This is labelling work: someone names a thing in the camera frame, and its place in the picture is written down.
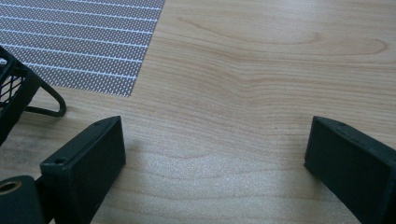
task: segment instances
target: black plastic part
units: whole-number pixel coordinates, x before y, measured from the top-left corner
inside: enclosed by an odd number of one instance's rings
[[[31,69],[0,47],[0,146],[20,119],[23,111],[52,117],[66,112],[62,96]],[[28,106],[39,88],[47,91],[59,103],[59,111]]]
[[[0,182],[0,223],[44,223],[32,177],[21,175]]]
[[[120,117],[95,122],[44,160],[42,180],[59,202],[56,223],[90,223],[124,164]]]
[[[361,223],[396,223],[394,149],[345,123],[314,117],[305,167]]]
[[[40,164],[0,182],[0,223],[88,224],[125,164],[120,117],[89,126]]]

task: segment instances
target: perforated mat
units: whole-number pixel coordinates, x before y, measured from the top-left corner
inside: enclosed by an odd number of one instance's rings
[[[0,0],[0,45],[51,85],[130,95],[164,0]]]

